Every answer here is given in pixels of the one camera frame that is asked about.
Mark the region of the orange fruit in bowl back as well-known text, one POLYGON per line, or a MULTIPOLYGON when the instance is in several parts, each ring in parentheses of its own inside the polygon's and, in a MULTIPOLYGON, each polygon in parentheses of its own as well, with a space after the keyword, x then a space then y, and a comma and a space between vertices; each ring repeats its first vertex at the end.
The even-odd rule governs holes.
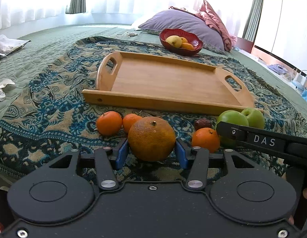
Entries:
POLYGON ((185 37, 181 37, 182 43, 188 43, 188 40, 185 37))

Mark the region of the pink pillow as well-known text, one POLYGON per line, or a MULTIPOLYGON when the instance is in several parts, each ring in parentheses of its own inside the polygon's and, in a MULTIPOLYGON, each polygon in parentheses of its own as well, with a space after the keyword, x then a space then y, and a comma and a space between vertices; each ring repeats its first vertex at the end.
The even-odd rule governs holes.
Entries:
POLYGON ((225 51, 229 52, 235 46, 237 37, 232 36, 228 32, 220 16, 214 11, 207 0, 203 0, 203 3, 197 10, 196 16, 201 18, 208 27, 215 30, 221 36, 225 51))

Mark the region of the green curtain right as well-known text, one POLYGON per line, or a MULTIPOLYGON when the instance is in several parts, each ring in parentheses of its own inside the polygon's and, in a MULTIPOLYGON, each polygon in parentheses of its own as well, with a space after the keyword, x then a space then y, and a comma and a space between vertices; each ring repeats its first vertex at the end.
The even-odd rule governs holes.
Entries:
POLYGON ((263 0, 253 0, 242 38, 254 42, 263 8, 263 0))

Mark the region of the dark red date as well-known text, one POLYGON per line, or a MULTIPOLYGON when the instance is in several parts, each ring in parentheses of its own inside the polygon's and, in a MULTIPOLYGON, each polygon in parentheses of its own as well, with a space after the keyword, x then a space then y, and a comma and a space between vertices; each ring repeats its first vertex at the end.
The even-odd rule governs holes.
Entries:
POLYGON ((197 119, 194 122, 194 129, 197 131, 201 128, 212 128, 212 122, 206 118, 197 119))

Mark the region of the red fluted bowl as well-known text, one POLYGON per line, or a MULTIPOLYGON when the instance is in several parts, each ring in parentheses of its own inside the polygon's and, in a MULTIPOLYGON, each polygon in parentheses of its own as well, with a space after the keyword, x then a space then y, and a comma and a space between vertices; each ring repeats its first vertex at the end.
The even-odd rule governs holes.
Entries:
POLYGON ((187 57, 196 55, 203 48, 203 42, 195 34, 182 29, 164 29, 159 38, 167 50, 187 57))

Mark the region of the green quilted bedspread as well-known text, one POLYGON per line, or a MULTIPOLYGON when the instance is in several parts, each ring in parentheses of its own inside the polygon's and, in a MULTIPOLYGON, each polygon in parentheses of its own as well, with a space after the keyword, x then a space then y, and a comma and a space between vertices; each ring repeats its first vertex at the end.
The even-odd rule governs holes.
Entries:
MULTIPOLYGON (((0 81, 11 79, 16 84, 5 88, 6 99, 0 102, 0 119, 30 80, 68 51, 77 40, 90 36, 130 40, 127 35, 129 32, 133 32, 133 29, 127 25, 72 25, 24 36, 23 39, 30 42, 22 49, 8 55, 0 64, 0 81)), ((276 88, 307 120, 307 102, 285 80, 239 51, 232 50, 223 57, 234 58, 254 71, 267 84, 276 88)))

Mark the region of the orange tangerine behind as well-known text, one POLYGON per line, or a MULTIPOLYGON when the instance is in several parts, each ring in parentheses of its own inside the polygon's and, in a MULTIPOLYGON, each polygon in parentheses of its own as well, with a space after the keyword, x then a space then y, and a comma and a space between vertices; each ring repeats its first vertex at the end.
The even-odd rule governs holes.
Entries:
POLYGON ((125 115, 122 121, 124 132, 128 133, 132 125, 140 119, 142 119, 142 117, 134 113, 125 115))

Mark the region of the large brownish orange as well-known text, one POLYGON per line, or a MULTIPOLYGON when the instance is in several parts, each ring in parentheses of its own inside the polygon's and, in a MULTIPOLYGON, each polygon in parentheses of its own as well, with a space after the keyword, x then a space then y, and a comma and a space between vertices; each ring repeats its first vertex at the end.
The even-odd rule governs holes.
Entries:
POLYGON ((176 135, 171 125, 158 117, 136 121, 128 133, 131 152, 148 162, 163 161, 172 153, 176 135))

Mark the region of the orange fruit in bowl front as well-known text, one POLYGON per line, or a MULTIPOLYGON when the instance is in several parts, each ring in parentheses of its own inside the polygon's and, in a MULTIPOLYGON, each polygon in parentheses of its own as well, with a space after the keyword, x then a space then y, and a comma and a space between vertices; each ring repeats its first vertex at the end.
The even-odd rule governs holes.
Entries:
POLYGON ((193 51, 195 50, 194 46, 188 42, 184 42, 181 44, 181 48, 189 50, 189 51, 193 51))

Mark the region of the white plastic bag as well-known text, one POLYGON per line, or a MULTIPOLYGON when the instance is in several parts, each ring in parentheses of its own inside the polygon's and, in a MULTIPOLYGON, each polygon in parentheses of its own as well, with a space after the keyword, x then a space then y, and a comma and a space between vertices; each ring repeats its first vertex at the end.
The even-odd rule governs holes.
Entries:
POLYGON ((0 35, 0 56, 6 57, 10 53, 23 48, 30 40, 11 39, 0 35))

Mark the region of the orange tangerine far left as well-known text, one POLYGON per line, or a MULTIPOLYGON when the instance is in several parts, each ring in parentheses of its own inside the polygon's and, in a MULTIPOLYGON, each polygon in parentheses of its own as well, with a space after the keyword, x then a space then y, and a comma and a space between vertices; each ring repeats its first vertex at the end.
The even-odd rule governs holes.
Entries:
POLYGON ((96 128, 102 136, 112 136, 119 132, 122 126, 122 117, 116 111, 104 112, 96 121, 96 128))

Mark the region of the yellow pear in bowl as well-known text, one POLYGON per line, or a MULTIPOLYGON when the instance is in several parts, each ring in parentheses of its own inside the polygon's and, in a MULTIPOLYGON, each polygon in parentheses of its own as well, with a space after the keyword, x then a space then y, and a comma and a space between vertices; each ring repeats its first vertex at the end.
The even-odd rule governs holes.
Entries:
POLYGON ((165 41, 175 48, 180 48, 182 44, 181 38, 177 35, 168 36, 165 41))

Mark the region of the blue paisley throw blanket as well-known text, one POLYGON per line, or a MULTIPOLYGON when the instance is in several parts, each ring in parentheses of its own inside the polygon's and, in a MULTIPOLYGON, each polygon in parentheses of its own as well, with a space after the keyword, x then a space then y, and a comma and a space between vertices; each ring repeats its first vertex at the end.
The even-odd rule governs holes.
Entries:
MULTIPOLYGON (((78 40, 34 77, 0 120, 0 173, 21 178, 74 148, 83 153, 115 146, 119 132, 102 138, 96 120, 108 106, 88 105, 82 91, 95 86, 100 62, 113 51, 170 56, 159 45, 95 36, 78 40)), ((201 54, 195 62, 218 66, 239 77, 265 111, 267 130, 307 138, 307 118, 276 87, 270 86, 248 65, 233 58, 201 54)))

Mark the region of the purple pillow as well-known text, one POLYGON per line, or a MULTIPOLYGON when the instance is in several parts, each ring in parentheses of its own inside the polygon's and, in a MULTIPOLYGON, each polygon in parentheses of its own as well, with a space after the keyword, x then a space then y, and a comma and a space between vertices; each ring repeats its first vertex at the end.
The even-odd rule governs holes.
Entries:
POLYGON ((218 54, 225 54, 224 44, 220 34, 208 27, 203 20, 185 11, 168 9, 158 12, 144 23, 139 29, 153 35, 159 35, 164 29, 182 29, 195 34, 203 47, 218 54))

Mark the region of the small orange tangerine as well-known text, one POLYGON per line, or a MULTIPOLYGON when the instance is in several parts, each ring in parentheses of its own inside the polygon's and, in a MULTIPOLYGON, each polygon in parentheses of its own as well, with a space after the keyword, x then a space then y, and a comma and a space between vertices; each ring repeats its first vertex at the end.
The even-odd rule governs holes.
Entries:
POLYGON ((191 145, 208 149, 210 153, 214 153, 220 148, 220 138, 216 130, 206 127, 200 128, 193 133, 191 145))

